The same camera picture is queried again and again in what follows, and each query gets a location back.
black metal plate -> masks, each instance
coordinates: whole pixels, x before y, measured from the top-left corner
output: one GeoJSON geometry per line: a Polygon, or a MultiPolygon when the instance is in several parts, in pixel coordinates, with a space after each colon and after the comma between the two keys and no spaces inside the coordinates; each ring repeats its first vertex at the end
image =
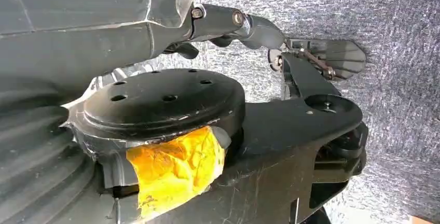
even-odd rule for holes
{"type": "Polygon", "coordinates": [[[107,85],[70,112],[80,143],[84,138],[90,144],[84,148],[106,153],[208,124],[232,136],[244,119],[244,91],[219,73],[168,69],[107,85]]]}

round hub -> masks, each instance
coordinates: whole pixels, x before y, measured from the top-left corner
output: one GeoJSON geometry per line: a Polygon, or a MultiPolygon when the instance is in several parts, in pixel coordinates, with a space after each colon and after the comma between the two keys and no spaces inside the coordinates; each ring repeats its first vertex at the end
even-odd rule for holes
{"type": "Polygon", "coordinates": [[[93,138],[159,142],[205,125],[232,136],[244,119],[244,91],[219,73],[167,69],[107,85],[75,111],[74,126],[93,138]]]}

gray carpet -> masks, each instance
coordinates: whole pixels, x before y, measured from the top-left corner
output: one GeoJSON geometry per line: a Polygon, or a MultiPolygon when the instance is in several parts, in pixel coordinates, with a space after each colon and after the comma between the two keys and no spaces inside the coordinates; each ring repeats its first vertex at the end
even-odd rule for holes
{"type": "MultiPolygon", "coordinates": [[[[440,223],[440,0],[198,0],[272,20],[297,38],[349,39],[368,54],[364,73],[338,83],[370,127],[368,165],[327,209],[334,223],[440,223]]],[[[241,82],[250,102],[280,96],[266,50],[199,44],[201,55],[150,62],[205,68],[241,82]]]]}

